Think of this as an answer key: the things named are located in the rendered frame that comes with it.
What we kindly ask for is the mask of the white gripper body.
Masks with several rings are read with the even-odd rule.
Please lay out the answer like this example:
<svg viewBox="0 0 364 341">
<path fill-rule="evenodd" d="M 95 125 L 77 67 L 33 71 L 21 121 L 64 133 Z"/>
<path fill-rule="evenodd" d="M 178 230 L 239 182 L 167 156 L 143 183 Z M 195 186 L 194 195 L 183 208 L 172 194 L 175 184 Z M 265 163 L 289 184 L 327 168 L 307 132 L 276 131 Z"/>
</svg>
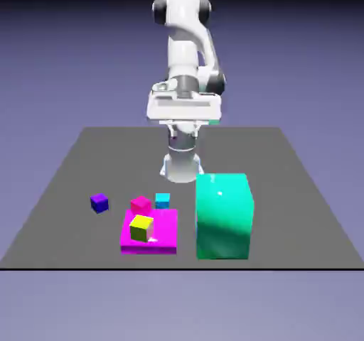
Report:
<svg viewBox="0 0 364 341">
<path fill-rule="evenodd" d="M 221 103 L 217 94 L 192 92 L 191 98 L 180 98 L 175 91 L 150 91 L 146 116 L 154 121 L 219 121 Z"/>
</svg>

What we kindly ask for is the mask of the small pink cube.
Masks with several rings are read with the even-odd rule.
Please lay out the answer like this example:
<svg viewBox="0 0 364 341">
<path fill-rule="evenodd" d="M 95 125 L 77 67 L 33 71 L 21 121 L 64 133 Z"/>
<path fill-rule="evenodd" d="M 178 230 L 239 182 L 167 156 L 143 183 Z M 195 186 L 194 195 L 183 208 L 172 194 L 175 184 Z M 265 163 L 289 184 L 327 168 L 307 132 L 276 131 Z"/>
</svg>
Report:
<svg viewBox="0 0 364 341">
<path fill-rule="evenodd" d="M 152 209 L 150 199 L 139 196 L 130 201 L 130 209 L 135 215 L 148 216 Z"/>
</svg>

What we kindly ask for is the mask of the small yellow cube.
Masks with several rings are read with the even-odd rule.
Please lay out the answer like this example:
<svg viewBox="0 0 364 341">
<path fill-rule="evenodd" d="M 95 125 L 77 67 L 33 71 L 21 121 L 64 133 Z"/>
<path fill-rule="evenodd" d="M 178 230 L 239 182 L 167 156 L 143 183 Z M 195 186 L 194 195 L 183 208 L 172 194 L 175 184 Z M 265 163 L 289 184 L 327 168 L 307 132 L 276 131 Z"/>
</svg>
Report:
<svg viewBox="0 0 364 341">
<path fill-rule="evenodd" d="M 136 215 L 129 224 L 131 239 L 139 242 L 148 242 L 154 234 L 154 218 Z"/>
</svg>

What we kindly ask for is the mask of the small purple cube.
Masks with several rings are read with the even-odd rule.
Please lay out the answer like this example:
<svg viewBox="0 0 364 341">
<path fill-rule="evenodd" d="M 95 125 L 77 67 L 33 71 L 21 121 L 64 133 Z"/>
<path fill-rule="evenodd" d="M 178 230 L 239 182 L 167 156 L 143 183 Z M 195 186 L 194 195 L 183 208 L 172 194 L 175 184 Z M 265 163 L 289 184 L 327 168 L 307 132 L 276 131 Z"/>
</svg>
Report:
<svg viewBox="0 0 364 341">
<path fill-rule="evenodd" d="M 91 208 L 97 214 L 100 214 L 109 209 L 109 199 L 103 193 L 98 193 L 90 197 Z"/>
</svg>

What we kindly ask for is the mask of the large teal box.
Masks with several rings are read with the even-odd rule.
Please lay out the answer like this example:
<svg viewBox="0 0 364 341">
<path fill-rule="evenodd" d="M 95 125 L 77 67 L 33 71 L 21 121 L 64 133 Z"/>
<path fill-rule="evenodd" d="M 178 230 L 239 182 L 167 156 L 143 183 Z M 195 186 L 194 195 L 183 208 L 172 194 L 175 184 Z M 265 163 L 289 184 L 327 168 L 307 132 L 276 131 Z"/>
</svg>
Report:
<svg viewBox="0 0 364 341">
<path fill-rule="evenodd" d="M 243 259 L 250 254 L 255 202 L 244 173 L 196 178 L 196 256 Z"/>
</svg>

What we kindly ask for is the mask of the large magenta box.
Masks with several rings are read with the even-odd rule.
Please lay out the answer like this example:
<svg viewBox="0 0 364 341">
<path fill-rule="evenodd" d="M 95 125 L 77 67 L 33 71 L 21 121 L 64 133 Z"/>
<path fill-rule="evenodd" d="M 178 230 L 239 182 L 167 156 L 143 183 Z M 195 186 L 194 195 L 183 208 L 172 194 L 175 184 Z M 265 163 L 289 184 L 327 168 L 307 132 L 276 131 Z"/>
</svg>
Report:
<svg viewBox="0 0 364 341">
<path fill-rule="evenodd" d="M 121 253 L 125 254 L 172 254 L 177 253 L 178 211 L 176 209 L 152 209 L 150 216 L 154 219 L 152 241 L 140 242 L 130 235 L 130 223 L 135 215 L 126 210 L 120 234 Z"/>
</svg>

